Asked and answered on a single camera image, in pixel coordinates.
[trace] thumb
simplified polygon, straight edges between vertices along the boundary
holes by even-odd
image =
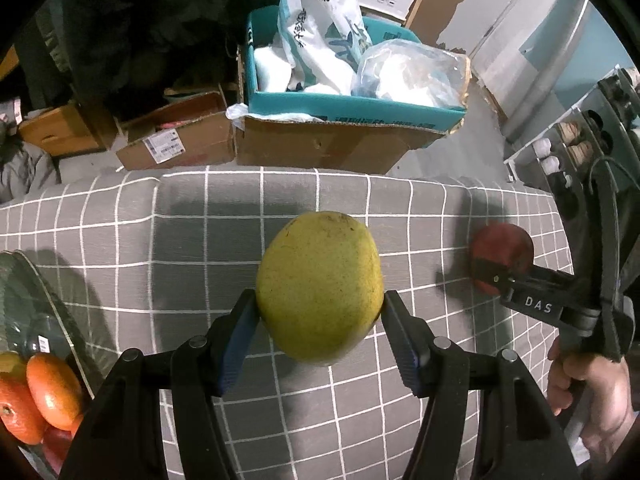
[[[618,366],[599,354],[571,354],[564,359],[562,369],[572,379],[586,381],[595,393],[601,393],[611,387]]]

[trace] gray cloth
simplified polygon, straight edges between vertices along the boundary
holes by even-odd
[[[17,137],[0,145],[0,204],[59,183],[49,153]]]
[[[512,184],[424,182],[335,171],[176,168],[108,174],[0,208],[0,248],[38,266],[92,347],[103,374],[127,348],[175,349],[255,285],[264,248],[290,218],[336,210],[368,224],[385,287],[471,351],[514,348],[540,388],[556,331],[472,287],[466,247],[487,222],[524,227],[535,262],[571,271],[551,196]],[[171,392],[162,437],[170,478],[182,469]],[[426,407],[402,385],[380,322],[331,368],[289,359],[262,325],[238,384],[216,415],[245,480],[394,480]],[[478,430],[470,392],[458,476],[468,479]]]

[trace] orange fruit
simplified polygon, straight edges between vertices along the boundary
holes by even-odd
[[[42,441],[47,429],[27,384],[7,372],[0,372],[0,418],[9,433],[31,446]]]
[[[42,439],[44,458],[47,459],[47,462],[49,462],[49,465],[57,475],[60,474],[62,465],[69,453],[71,438],[71,433],[68,431],[62,431],[53,426],[49,426],[49,429],[45,432],[44,438]]]
[[[27,382],[27,365],[16,352],[0,352],[0,372],[10,373],[23,383]]]
[[[82,405],[80,381],[69,365],[53,354],[38,353],[27,363],[27,384],[45,420],[69,431]]]
[[[74,419],[74,423],[71,425],[72,437],[76,436],[76,432],[78,431],[78,428],[80,427],[80,424],[82,423],[83,418],[84,418],[84,415],[80,413],[80,415],[76,416],[76,418]]]

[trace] white barcode label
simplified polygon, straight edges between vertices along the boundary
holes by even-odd
[[[41,352],[46,352],[47,354],[51,352],[49,349],[49,340],[46,337],[38,336],[38,346]]]
[[[149,135],[143,142],[156,164],[168,161],[170,158],[174,158],[174,156],[185,152],[182,141],[175,128],[162,130],[156,134]]]
[[[22,122],[22,101],[20,101],[19,97],[14,100],[14,117],[15,125],[17,126]]]

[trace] pipe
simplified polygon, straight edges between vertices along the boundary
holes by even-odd
[[[516,111],[502,128],[502,134],[507,142],[513,144],[520,138],[527,121],[540,110],[553,90],[558,78],[574,55],[590,10],[591,4],[588,0],[575,0],[571,15],[567,20],[568,26],[558,38],[558,49],[546,66],[540,70],[529,91],[516,107]]]

